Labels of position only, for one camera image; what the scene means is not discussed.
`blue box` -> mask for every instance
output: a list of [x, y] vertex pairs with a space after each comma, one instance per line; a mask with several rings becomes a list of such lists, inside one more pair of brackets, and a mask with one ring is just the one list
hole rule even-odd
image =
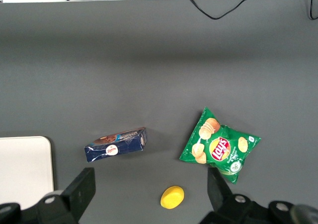
[[85, 146], [87, 162], [102, 158], [144, 150], [147, 142], [146, 128], [142, 127], [109, 136], [104, 136]]

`green chip bag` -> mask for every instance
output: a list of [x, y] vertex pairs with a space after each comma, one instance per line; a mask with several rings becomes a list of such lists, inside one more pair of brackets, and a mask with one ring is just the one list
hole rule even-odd
[[180, 160], [208, 163], [218, 168], [229, 181], [236, 183], [246, 157], [260, 140], [260, 137], [220, 125], [205, 107]]

